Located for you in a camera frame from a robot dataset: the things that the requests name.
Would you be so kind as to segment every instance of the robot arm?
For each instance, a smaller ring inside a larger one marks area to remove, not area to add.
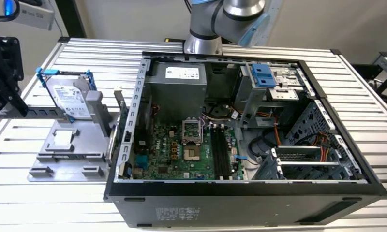
[[[0,22],[8,22],[17,18],[20,13],[18,1],[16,10],[9,16],[0,16]],[[0,117],[6,113],[16,117],[24,117],[28,107],[18,95],[18,81],[24,79],[20,43],[17,38],[0,37]]]
[[[264,0],[192,0],[184,52],[221,55],[220,37],[241,47],[252,47],[270,22],[264,5]]]

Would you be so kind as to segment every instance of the power supply label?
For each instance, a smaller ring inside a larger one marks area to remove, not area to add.
[[[200,208],[156,208],[157,221],[196,221]]]
[[[80,89],[75,86],[53,86],[53,90],[56,102],[65,113],[75,119],[92,119]]]
[[[165,78],[199,80],[199,68],[168,67]]]

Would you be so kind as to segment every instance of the side panel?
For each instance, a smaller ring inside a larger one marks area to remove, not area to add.
[[[145,196],[112,197],[129,227],[327,224],[375,197]]]

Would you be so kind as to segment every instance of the motherboard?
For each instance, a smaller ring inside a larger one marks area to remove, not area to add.
[[[217,175],[220,167],[224,166],[228,169],[228,173],[224,172],[225,179],[243,180],[240,160],[233,157],[237,153],[233,130],[220,129],[223,142],[216,142],[215,131],[211,126],[203,126],[200,121],[196,124],[193,120],[179,125],[156,123],[149,152],[136,156],[133,178],[223,179],[223,176]]]

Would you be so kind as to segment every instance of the aluminum extrusion table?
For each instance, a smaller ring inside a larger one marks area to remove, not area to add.
[[[113,88],[131,102],[141,51],[181,53],[181,43],[140,43],[71,39],[57,43],[42,68],[95,73],[103,103],[119,111]],[[331,105],[387,189],[387,106],[342,55],[330,50],[225,45],[224,55],[302,59],[319,81]],[[22,98],[29,106],[50,106],[36,79]],[[129,229],[112,203],[103,202],[104,182],[28,182],[26,175],[49,132],[52,120],[2,120],[0,123],[0,230],[125,231]],[[157,228],[157,231],[320,230],[387,232],[387,199],[327,226]]]

